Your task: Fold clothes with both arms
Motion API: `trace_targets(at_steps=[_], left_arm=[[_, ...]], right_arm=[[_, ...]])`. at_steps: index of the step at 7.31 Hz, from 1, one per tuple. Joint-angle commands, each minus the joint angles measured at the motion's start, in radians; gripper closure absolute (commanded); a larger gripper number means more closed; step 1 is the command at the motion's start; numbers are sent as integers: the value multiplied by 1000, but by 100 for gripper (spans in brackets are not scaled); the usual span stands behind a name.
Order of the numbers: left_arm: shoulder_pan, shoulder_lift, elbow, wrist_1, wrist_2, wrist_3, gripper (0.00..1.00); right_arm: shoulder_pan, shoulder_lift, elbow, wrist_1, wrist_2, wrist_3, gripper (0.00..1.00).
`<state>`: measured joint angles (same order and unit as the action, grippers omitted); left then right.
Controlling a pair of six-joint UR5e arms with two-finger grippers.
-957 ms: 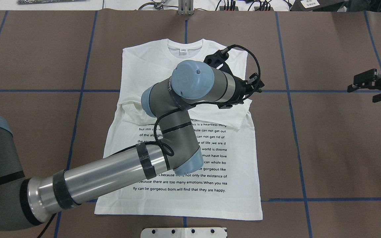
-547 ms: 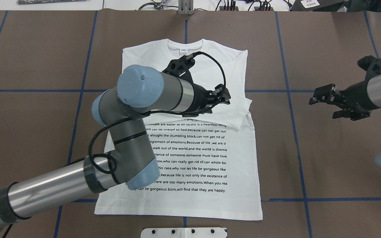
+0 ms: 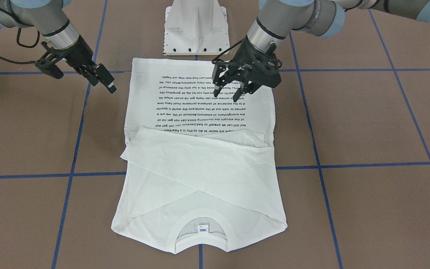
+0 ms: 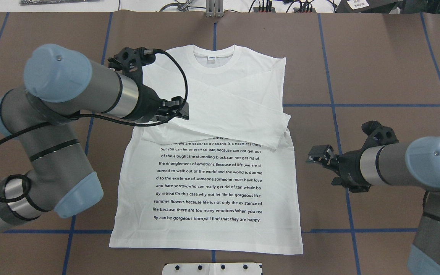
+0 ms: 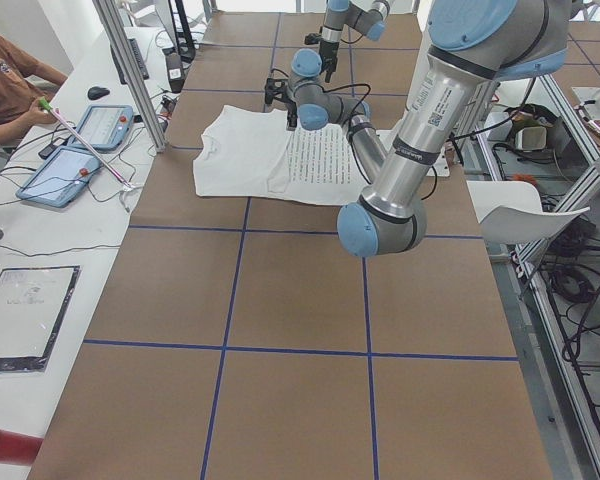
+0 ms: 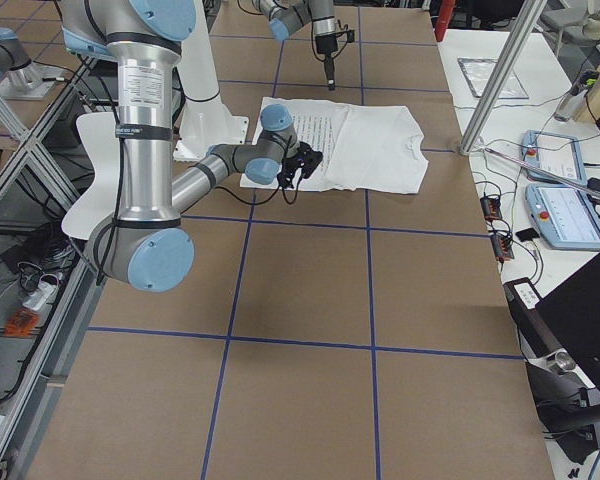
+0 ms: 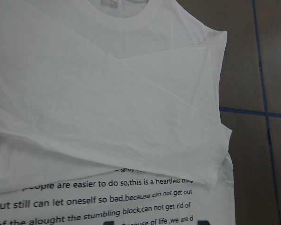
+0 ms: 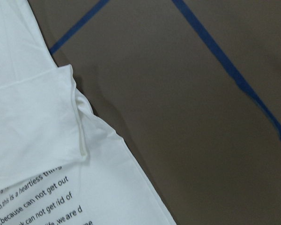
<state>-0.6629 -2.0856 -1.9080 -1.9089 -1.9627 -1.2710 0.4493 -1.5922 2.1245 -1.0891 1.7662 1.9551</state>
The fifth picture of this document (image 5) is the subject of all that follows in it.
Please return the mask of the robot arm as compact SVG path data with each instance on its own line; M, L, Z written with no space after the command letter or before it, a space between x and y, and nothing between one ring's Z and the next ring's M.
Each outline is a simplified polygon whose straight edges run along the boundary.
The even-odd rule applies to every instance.
M434 2L427 19L428 71L390 148L384 148L362 102L333 95L322 83L337 64L343 27L377 40L391 6L375 1L363 10L350 1L328 2L320 47L294 55L286 87L298 124L305 130L340 125L371 180L337 218L341 244L358 257L399 253L420 243L426 212L419 187L476 88L558 70L572 13L569 1Z
M391 13L393 1L376 0L364 10L350 0L328 0L320 30L319 55L322 72L329 83L337 70L339 45L345 26L362 36L378 41L386 29L386 19Z

